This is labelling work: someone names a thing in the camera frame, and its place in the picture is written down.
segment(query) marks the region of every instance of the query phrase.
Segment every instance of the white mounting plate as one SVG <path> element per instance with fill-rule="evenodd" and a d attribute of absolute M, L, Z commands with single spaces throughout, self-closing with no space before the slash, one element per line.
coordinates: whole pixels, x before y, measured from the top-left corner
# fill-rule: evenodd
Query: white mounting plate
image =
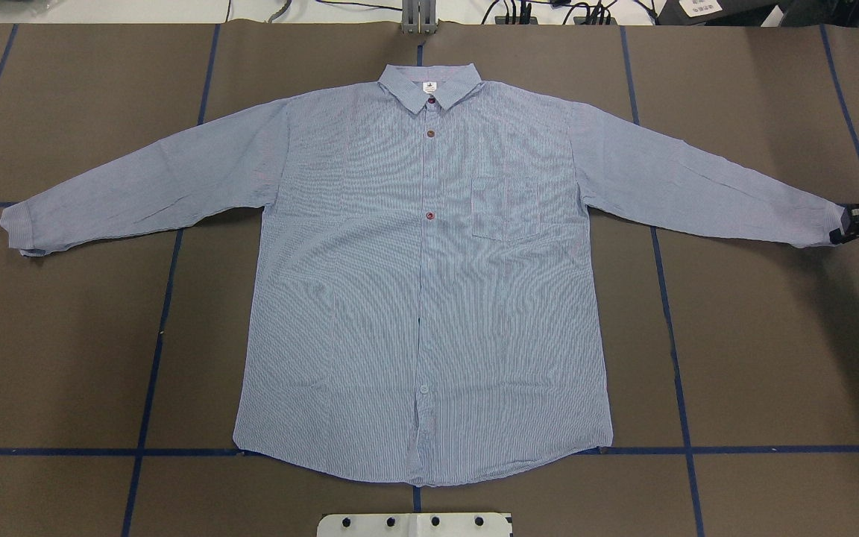
<path fill-rule="evenodd" d="M 512 537 L 511 520 L 508 513 L 327 515 L 317 524 L 317 537 Z"/>

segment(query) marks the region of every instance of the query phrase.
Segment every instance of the shirt's right sleeve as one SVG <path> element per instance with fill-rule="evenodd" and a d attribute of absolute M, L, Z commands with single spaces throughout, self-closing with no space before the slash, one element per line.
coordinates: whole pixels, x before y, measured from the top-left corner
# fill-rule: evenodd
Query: shirt's right sleeve
<path fill-rule="evenodd" d="M 708 237 L 829 245 L 844 208 L 680 139 L 572 103 L 582 201 L 642 224 Z"/>
<path fill-rule="evenodd" d="M 273 204 L 289 147 L 286 108 L 274 101 L 232 113 L 11 205 L 0 221 L 9 247 L 42 256 Z"/>

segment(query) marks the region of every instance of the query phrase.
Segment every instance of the shirt collar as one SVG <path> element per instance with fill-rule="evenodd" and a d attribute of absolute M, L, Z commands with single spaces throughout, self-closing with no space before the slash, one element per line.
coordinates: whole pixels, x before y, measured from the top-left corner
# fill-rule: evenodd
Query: shirt collar
<path fill-rule="evenodd" d="M 379 85 L 386 88 L 410 112 L 419 113 L 430 95 L 415 82 L 424 81 L 436 82 L 436 91 L 432 96 L 444 110 L 449 110 L 482 84 L 476 66 L 468 64 L 432 67 L 387 65 L 380 76 Z"/>

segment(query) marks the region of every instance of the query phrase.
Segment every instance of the button-up shirt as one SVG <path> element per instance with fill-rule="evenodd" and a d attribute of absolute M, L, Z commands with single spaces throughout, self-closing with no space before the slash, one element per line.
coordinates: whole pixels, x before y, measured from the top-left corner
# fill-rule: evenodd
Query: button-up shirt
<path fill-rule="evenodd" d="M 388 66 L 166 137 L 2 225 L 38 256 L 263 207 L 236 445 L 448 486 L 611 444 L 586 205 L 798 247 L 843 211 L 473 65 Z"/>

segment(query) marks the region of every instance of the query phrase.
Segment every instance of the shirt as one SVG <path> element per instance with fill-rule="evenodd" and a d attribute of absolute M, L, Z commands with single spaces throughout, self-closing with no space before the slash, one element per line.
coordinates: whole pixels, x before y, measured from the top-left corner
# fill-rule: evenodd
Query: shirt
<path fill-rule="evenodd" d="M 798 247 L 843 213 L 473 65 L 388 66 L 166 137 L 1 224 L 40 256 L 263 207 L 236 445 L 453 486 L 611 444 L 586 205 Z"/>

